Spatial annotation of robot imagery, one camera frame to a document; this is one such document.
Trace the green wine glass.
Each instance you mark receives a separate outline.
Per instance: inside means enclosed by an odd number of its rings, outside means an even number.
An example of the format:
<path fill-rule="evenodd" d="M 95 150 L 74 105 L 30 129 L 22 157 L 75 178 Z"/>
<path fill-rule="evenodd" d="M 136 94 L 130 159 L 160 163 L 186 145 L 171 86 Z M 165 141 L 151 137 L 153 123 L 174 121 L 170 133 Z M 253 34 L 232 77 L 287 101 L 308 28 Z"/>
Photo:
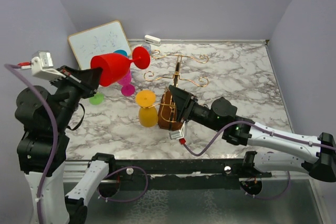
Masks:
<path fill-rule="evenodd" d="M 89 98 L 89 102 L 92 105 L 99 105 L 104 101 L 104 94 L 97 92 L 94 96 Z"/>

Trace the red wine glass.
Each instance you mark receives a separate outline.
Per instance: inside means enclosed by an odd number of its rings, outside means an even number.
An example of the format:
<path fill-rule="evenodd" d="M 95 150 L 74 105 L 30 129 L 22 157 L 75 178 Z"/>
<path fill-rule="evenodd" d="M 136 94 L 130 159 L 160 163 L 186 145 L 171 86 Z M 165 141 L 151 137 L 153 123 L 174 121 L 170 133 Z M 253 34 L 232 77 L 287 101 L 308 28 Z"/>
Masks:
<path fill-rule="evenodd" d="M 139 69 L 146 69 L 150 61 L 149 52 L 140 46 L 133 50 L 131 59 L 117 53 L 94 56 L 90 61 L 90 67 L 102 69 L 99 84 L 107 87 L 122 79 L 129 72 L 132 63 Z"/>

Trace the yellow wine glass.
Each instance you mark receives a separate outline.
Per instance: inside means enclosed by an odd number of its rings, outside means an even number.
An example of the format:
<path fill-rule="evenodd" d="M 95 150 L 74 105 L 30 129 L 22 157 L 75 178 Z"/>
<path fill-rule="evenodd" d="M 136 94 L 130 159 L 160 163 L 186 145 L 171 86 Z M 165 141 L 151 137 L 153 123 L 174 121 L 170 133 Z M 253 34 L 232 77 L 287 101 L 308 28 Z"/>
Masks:
<path fill-rule="evenodd" d="M 142 90 L 135 97 L 135 102 L 140 107 L 139 122 L 143 127 L 153 127 L 158 122 L 157 110 L 154 106 L 155 101 L 156 96 L 150 90 Z"/>

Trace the pink wine glass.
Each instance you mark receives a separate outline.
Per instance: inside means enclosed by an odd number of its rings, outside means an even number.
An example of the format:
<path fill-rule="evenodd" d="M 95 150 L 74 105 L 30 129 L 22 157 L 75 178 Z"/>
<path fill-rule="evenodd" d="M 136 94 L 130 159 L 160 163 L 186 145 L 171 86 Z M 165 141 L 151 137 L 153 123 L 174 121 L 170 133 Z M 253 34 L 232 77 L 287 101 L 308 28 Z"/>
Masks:
<path fill-rule="evenodd" d="M 135 93 L 135 87 L 131 84 L 131 81 L 131 71 L 129 71 L 122 79 L 117 81 L 117 83 L 122 86 L 121 93 L 123 96 L 129 97 Z"/>

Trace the blue wine glass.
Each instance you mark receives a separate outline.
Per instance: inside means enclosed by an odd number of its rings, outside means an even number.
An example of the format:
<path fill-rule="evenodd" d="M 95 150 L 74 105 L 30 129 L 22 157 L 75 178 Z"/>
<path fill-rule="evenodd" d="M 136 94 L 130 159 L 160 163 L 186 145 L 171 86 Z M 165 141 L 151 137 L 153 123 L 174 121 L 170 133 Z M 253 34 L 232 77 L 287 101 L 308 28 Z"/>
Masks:
<path fill-rule="evenodd" d="M 125 57 L 128 57 L 128 53 L 125 50 L 119 49 L 113 52 L 114 54 L 120 54 L 123 55 Z"/>

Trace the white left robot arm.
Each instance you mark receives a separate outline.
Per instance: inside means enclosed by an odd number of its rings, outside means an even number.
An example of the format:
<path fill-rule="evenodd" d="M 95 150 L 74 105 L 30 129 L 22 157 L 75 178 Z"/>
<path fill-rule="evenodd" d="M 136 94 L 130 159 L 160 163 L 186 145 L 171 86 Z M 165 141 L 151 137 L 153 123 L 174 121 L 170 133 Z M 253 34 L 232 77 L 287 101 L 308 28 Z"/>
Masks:
<path fill-rule="evenodd" d="M 116 160 L 111 154 L 94 155 L 76 188 L 65 194 L 66 130 L 80 101 L 97 93 L 102 69 L 62 66 L 57 72 L 60 78 L 51 82 L 54 94 L 28 83 L 16 99 L 15 118 L 24 126 L 17 147 L 19 166 L 31 189 L 31 223 L 84 223 L 95 189 L 115 175 Z"/>

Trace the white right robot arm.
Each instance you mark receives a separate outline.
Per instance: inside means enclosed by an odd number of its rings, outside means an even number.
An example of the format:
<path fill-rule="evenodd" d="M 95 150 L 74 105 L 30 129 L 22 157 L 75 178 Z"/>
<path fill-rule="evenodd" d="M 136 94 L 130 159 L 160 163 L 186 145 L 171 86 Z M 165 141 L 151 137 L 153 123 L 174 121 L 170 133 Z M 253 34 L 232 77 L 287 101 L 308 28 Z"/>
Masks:
<path fill-rule="evenodd" d="M 192 155 L 202 156 L 221 137 L 231 145 L 273 150 L 267 155 L 247 153 L 241 164 L 246 177 L 254 177 L 259 172 L 296 171 L 322 182 L 335 182 L 335 140 L 331 134 L 323 132 L 319 136 L 308 136 L 276 130 L 237 116 L 237 107 L 223 97 L 208 108 L 185 90 L 169 86 L 169 91 L 178 122 L 194 121 L 216 131 L 204 149 L 199 153 L 191 152 Z"/>

